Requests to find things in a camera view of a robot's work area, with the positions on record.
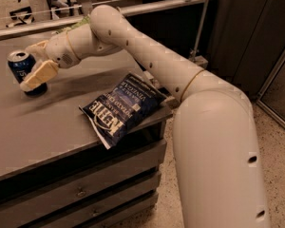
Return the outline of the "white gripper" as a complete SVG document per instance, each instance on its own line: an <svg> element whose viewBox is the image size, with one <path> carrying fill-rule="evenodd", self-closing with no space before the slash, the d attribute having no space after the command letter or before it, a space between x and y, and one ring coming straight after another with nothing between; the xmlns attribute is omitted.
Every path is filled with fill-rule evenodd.
<svg viewBox="0 0 285 228"><path fill-rule="evenodd" d="M36 61L39 60L20 83L20 88L25 92L32 91L54 78L58 74L59 67L70 68L81 62L66 33L59 33L49 40L30 45L25 48L25 52L31 54Z"/></svg>

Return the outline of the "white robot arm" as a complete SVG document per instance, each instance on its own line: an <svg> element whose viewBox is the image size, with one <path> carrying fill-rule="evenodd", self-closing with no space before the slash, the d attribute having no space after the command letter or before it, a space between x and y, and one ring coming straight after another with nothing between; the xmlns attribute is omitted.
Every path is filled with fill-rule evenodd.
<svg viewBox="0 0 285 228"><path fill-rule="evenodd" d="M31 91L61 68L126 50L180 102L173 147L185 228L270 228L250 100L237 87L132 27L108 5L88 22L28 47L37 58L20 87Z"/></svg>

